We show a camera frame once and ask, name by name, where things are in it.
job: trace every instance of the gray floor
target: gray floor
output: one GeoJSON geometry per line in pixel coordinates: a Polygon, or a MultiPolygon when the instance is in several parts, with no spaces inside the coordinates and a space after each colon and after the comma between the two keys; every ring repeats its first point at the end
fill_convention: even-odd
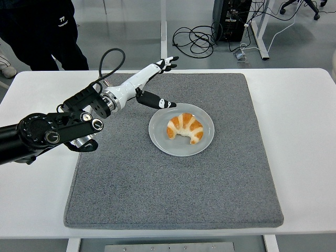
{"type": "MultiPolygon", "coordinates": [[[[75,5],[79,38],[78,45],[88,58],[91,70],[97,70],[102,54],[110,48],[121,48],[126,53],[126,61],[121,69],[140,70],[146,65],[160,59],[160,19],[161,6],[157,0],[106,0],[107,12],[105,15],[103,1],[73,0],[75,5]]],[[[282,1],[276,1],[273,11],[276,13],[282,1]]],[[[167,38],[168,55],[179,56],[176,62],[177,69],[235,69],[235,68],[323,68],[331,73],[332,54],[336,49],[336,21],[335,13],[320,13],[318,21],[313,20],[313,11],[302,5],[296,15],[293,26],[276,36],[269,51],[270,59],[263,61],[257,49],[244,50],[246,60],[238,62],[228,43],[219,42],[214,53],[205,59],[193,59],[182,55],[172,46],[174,32],[180,27],[194,28],[198,25],[211,25],[213,0],[183,0],[166,1],[167,9],[167,38]]],[[[277,15],[287,19],[293,15],[296,5],[286,8],[285,15],[277,15]]],[[[336,11],[336,1],[327,3],[320,11],[336,11]]],[[[292,24],[293,20],[280,21],[270,17],[267,25],[264,42],[268,49],[273,36],[292,24]]],[[[184,43],[185,37],[179,37],[179,43],[184,43]]],[[[243,37],[242,43],[249,43],[243,37]]],[[[1,49],[6,52],[12,65],[18,70],[29,71],[30,68],[18,61],[9,45],[0,40],[1,49]]],[[[231,48],[239,43],[231,43],[231,48]]],[[[251,45],[256,43],[251,37],[251,45]]],[[[103,69],[110,70],[118,65],[120,55],[114,53],[108,56],[103,69]]],[[[0,75],[0,81],[10,85],[12,79],[0,75]]],[[[0,88],[0,101],[6,90],[0,88]]],[[[226,238],[212,240],[224,241],[226,238]]],[[[265,251],[262,238],[234,237],[236,251],[265,251]]],[[[290,251],[336,251],[336,234],[319,235],[280,235],[277,236],[280,252],[290,251]]],[[[66,240],[1,240],[0,251],[66,251],[66,240]]],[[[84,239],[81,252],[103,251],[104,245],[120,244],[121,240],[113,239],[84,239]]]]}

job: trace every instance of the plate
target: plate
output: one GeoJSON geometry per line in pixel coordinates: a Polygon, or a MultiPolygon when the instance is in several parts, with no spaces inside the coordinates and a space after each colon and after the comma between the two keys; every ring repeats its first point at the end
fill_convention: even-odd
{"type": "Polygon", "coordinates": [[[158,110],[149,122],[149,136],[161,151],[172,156],[191,156],[206,149],[215,134],[214,123],[210,116],[199,107],[187,103],[177,103],[175,108],[158,110]],[[190,144],[190,138],[177,135],[175,139],[167,136],[167,125],[170,119],[182,113],[193,114],[203,125],[203,137],[197,144],[190,144]]]}

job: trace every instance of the desk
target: desk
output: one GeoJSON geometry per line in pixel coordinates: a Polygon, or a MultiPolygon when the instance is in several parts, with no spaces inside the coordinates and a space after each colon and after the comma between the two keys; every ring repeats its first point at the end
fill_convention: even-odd
{"type": "MultiPolygon", "coordinates": [[[[0,238],[214,237],[336,232],[336,86],[322,69],[175,70],[243,73],[284,215],[277,228],[88,230],[63,224],[78,154],[65,146],[32,165],[0,166],[0,238]]],[[[19,73],[0,105],[0,127],[50,113],[97,71],[19,73]]]]}

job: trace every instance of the table leg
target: table leg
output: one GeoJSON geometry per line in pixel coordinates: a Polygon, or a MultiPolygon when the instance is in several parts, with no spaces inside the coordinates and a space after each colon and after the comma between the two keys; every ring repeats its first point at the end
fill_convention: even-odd
{"type": "MultiPolygon", "coordinates": [[[[267,0],[265,2],[265,12],[267,11],[267,8],[270,8],[270,9],[273,8],[274,2],[275,0],[267,0]]],[[[252,24],[251,24],[252,32],[256,39],[256,43],[258,45],[261,58],[264,60],[269,59],[268,51],[266,50],[266,47],[265,47],[265,44],[262,38],[265,32],[267,23],[268,23],[268,19],[269,19],[269,15],[266,13],[263,13],[261,16],[259,28],[254,20],[252,21],[252,24]]]]}
{"type": "Polygon", "coordinates": [[[278,243],[275,235],[264,235],[266,252],[279,252],[278,243]]]}
{"type": "Polygon", "coordinates": [[[67,251],[66,252],[78,252],[80,246],[80,238],[70,238],[68,241],[67,251]]]}
{"type": "Polygon", "coordinates": [[[166,0],[161,0],[161,59],[168,58],[166,0]]]}

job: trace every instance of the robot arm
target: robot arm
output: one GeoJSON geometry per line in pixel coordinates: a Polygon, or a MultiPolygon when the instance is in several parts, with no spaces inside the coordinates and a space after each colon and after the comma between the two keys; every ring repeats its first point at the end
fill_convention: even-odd
{"type": "Polygon", "coordinates": [[[105,88],[101,93],[103,99],[107,101],[112,112],[123,109],[126,102],[134,97],[136,97],[139,103],[151,108],[163,109],[176,107],[176,104],[165,101],[152,93],[144,92],[142,89],[145,84],[158,73],[161,74],[164,71],[170,71],[176,67],[176,65],[171,64],[171,62],[177,59],[178,57],[162,59],[155,64],[148,65],[123,82],[120,86],[105,88]]]}
{"type": "Polygon", "coordinates": [[[58,107],[63,112],[30,114],[18,124],[1,127],[0,165],[12,161],[31,164],[36,157],[60,144],[77,152],[96,150],[98,144],[93,136],[103,129],[103,122],[84,112],[87,106],[91,106],[102,118],[121,110],[126,101],[134,97],[151,108],[176,107],[175,103],[142,89],[156,74],[176,67],[171,61],[177,59],[170,57],[150,64],[117,87],[103,89],[99,81],[93,82],[64,101],[58,107]],[[101,87],[99,92],[94,88],[97,83],[101,87]]]}

